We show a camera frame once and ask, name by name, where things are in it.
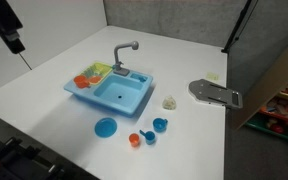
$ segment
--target blue toy cup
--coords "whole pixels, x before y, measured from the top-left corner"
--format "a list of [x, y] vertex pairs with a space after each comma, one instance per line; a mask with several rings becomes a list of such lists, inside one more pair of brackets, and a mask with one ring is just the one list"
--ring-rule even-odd
[[154, 127], [154, 131], [161, 133], [164, 132], [166, 130], [167, 127], [167, 119], [162, 119], [162, 118], [156, 118], [153, 121], [153, 127]]
[[140, 130], [140, 133], [145, 137], [146, 144], [151, 145], [155, 143], [156, 138], [155, 134], [152, 131], [147, 131], [144, 133], [142, 130]]

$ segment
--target faucet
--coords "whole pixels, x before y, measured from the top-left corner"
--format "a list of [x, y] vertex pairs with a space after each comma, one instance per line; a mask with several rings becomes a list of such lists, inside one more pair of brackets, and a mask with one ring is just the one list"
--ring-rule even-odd
[[122, 76], [127, 76], [128, 73], [130, 72], [130, 70], [121, 67], [121, 65], [123, 63], [121, 61], [119, 61], [117, 51], [119, 49], [121, 49], [121, 48], [126, 48], [126, 47], [132, 47], [133, 50], [137, 50], [138, 46], [139, 46], [138, 42], [137, 41], [133, 41], [133, 42], [126, 43], [126, 44], [120, 44], [120, 45], [117, 45], [115, 47], [115, 49], [114, 49], [114, 56], [115, 56], [114, 73], [115, 74], [119, 74], [119, 75], [122, 75]]

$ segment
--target white table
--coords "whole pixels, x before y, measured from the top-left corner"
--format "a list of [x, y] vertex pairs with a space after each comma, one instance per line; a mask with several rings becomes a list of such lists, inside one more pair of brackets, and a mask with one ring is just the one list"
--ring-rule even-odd
[[[120, 50], [120, 60], [125, 68], [154, 77], [142, 112], [127, 118], [63, 90], [94, 61], [114, 64], [114, 47], [133, 40], [139, 50]], [[108, 26], [0, 88], [0, 118], [100, 179], [223, 179], [225, 108], [199, 103], [188, 93], [188, 84], [209, 72], [226, 86], [227, 55], [220, 50]], [[176, 100], [176, 110], [162, 108], [167, 95]], [[103, 117], [118, 123], [106, 139], [94, 133]], [[152, 146], [142, 141], [131, 148], [128, 136], [152, 130], [156, 117], [169, 120], [167, 131], [157, 134]]]

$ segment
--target blue plate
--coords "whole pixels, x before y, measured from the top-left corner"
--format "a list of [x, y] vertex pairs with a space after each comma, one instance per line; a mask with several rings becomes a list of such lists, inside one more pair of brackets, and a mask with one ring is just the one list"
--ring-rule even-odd
[[95, 125], [95, 134], [101, 138], [112, 136], [117, 129], [116, 121], [112, 118], [103, 118]]

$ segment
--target orange cup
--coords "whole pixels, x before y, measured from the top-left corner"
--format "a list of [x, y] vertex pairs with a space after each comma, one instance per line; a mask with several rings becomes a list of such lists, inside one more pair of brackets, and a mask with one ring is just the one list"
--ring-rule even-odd
[[131, 134], [128, 139], [132, 147], [137, 147], [140, 144], [140, 136], [136, 133]]
[[89, 82], [88, 82], [86, 76], [84, 76], [84, 75], [76, 76], [74, 78], [74, 82], [75, 82], [76, 86], [79, 88], [85, 88], [85, 87], [89, 86]]

